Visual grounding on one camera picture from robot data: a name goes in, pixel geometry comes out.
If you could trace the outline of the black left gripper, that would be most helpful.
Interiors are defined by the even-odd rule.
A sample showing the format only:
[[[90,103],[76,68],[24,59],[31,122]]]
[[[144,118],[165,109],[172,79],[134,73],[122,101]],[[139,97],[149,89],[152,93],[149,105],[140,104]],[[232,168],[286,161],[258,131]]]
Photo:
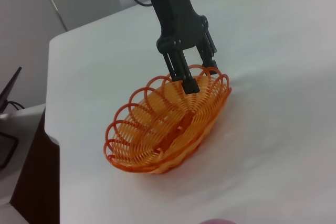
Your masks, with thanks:
[[[185,94],[199,93],[182,50],[196,46],[205,68],[217,68],[213,59],[217,49],[204,25],[204,16],[194,10],[190,0],[151,0],[161,25],[156,42],[163,54],[171,79],[181,81]]]

